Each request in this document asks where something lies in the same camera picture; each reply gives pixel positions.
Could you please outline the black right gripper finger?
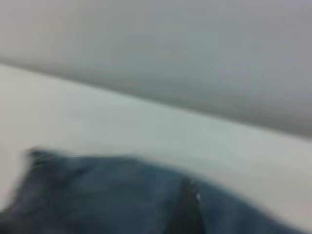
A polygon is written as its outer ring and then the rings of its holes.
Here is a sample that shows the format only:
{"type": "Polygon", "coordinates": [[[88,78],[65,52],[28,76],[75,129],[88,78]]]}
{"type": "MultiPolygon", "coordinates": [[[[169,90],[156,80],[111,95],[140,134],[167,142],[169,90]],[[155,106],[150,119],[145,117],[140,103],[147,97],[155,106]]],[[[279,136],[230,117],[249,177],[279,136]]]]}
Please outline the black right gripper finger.
{"type": "Polygon", "coordinates": [[[180,185],[178,201],[168,221],[169,234],[204,234],[200,194],[195,181],[185,178],[180,185]]]}

